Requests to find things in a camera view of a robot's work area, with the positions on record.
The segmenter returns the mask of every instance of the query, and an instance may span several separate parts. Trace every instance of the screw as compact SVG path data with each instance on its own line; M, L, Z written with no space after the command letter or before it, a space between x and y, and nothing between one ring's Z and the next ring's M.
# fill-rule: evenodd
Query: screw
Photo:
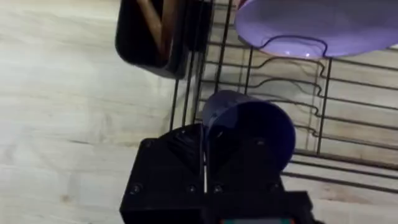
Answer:
M134 184L134 185L132 186L132 190L130 191L130 194L136 195L136 194L138 194L139 192L141 192L141 187L140 187L140 185L139 185L139 184Z
M145 141L145 147L151 147L153 143L153 140L146 140Z
M220 185L216 185L216 187L214 187L214 194L220 193L223 193L223 188Z
M257 141L257 145L258 146L263 146L263 145L265 145L266 144L266 142L264 141L264 140L258 140Z
M197 188L194 185L188 186L188 192L195 193L196 191L197 191Z

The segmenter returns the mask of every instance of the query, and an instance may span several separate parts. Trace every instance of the metal rod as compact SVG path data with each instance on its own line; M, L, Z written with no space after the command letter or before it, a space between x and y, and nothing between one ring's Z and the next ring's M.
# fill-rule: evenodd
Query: metal rod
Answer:
M326 84L325 84L325 97L323 99L323 105L322 105L322 117L324 117L325 112L326 112L326 103L328 101L328 92L329 92L329 78L330 78L330 73L331 73L331 62L332 59L329 59L329 64L328 64L328 74L326 75ZM321 145L322 145L322 136L323 136L323 123L325 122L325 119L321 118L321 124L319 127L319 138L318 138L318 146L317 146L317 154L321 153Z
M251 69L251 61L253 59L253 48L250 48L250 53L249 53L249 67L248 67L248 72L246 74L246 82L244 84L244 94L248 94L248 86L249 86L249 79L250 79L250 69Z
M231 17L231 9L232 9L232 0L229 0L228 11L226 13L226 22L225 22L225 26L224 26L223 46L221 47L220 61L218 63L218 68L217 68L217 72L216 72L216 85L214 88L215 93L218 92L218 82L220 81L220 75L221 75L221 71L223 69L225 43L226 43L226 39L228 37L228 30L229 30L228 24L229 24L229 18Z
M345 185L345 186L356 187L356 188L361 188L361 189L368 189L368 190L376 190L376 191L390 193L390 194L398 194L398 189L390 189L387 187L378 187L378 186L374 186L374 185L361 184L361 183L350 182L350 181L345 181L345 180L329 179L329 178L324 178L324 177L317 177L314 175L295 174L295 173L291 173L291 172L283 172L282 175L284 175L286 177L315 180L315 181L320 181L320 182L324 182L324 183Z
M180 83L180 80L176 79L175 80L175 85L174 85L174 95L173 95L173 103L172 103L172 112L170 115L170 128L169 131L173 130L174 126L174 116L175 116L175 108L177 106L177 95L178 95L178 84Z

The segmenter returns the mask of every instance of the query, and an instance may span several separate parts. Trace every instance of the black container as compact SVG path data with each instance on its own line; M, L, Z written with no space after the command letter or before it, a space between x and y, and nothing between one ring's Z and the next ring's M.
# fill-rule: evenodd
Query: black container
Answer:
M152 0L152 2L162 17L163 0ZM115 43L119 56L127 63L140 66L160 76L183 78L191 45L197 43L205 45L203 39L207 37L211 13L208 6L203 10L204 5L202 1L179 1L170 56L168 60L162 60L137 1L122 0ZM207 27L203 29L199 24L205 24ZM201 32L202 40L193 41L197 38L196 32Z

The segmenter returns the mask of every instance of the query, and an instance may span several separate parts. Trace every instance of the brown handle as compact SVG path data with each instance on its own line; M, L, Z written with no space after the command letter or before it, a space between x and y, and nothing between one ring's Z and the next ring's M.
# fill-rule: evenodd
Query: brown handle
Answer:
M168 56L173 39L178 0L164 0L162 13L162 43Z
M144 14L147 26L155 40L157 49L161 57L165 56L165 49L162 43L162 24L160 23L159 15L157 14L154 5L150 0L137 0L138 5Z

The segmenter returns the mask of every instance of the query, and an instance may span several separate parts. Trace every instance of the purple plate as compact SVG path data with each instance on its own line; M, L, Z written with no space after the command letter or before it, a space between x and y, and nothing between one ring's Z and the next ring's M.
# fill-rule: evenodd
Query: purple plate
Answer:
M397 9L393 0L248 0L235 27L266 53L339 57L398 43Z

